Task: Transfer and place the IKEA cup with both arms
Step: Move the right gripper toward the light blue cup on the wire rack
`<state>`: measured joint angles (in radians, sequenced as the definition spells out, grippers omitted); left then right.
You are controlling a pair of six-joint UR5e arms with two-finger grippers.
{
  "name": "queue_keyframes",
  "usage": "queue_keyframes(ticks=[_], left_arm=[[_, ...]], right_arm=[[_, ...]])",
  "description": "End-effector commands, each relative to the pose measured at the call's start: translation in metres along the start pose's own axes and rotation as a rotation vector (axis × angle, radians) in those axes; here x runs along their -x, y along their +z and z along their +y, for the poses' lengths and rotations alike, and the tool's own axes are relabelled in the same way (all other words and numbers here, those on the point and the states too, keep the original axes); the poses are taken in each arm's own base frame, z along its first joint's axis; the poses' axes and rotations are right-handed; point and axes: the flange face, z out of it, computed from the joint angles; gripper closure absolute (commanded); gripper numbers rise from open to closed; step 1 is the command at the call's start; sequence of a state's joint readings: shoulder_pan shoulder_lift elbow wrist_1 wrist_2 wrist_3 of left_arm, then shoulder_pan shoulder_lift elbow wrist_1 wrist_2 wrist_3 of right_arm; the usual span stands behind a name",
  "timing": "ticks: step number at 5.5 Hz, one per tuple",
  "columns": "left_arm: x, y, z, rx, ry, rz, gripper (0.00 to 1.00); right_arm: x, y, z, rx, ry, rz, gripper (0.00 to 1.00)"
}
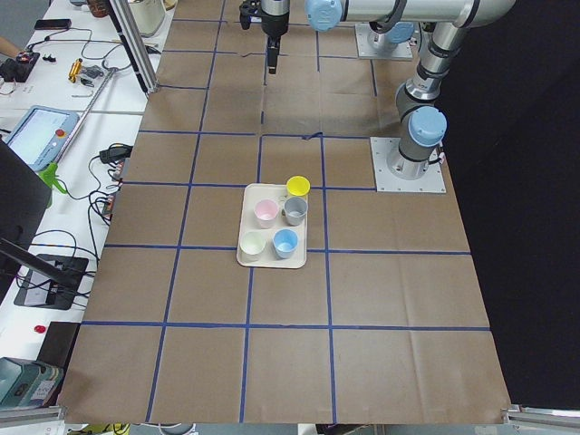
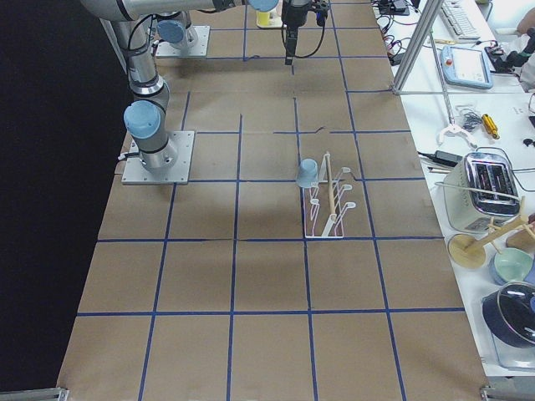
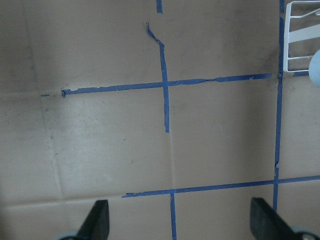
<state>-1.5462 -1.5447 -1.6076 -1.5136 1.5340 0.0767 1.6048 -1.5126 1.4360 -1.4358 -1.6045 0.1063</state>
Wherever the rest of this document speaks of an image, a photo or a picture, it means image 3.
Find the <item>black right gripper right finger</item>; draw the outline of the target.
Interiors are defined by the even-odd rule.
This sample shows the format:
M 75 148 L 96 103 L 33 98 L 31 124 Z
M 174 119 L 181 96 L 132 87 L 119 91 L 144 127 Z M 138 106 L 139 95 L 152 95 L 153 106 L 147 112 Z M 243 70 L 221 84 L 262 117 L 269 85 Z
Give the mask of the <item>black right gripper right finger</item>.
M 255 240 L 296 240 L 295 232 L 260 197 L 250 202 L 250 231 Z

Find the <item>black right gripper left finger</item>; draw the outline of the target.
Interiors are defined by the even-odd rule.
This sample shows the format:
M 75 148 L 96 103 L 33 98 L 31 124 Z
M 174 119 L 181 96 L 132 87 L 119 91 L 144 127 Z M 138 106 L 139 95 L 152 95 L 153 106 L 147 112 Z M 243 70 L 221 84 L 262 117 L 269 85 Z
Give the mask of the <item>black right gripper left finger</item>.
M 97 200 L 75 236 L 81 240 L 107 240 L 109 233 L 108 200 Z

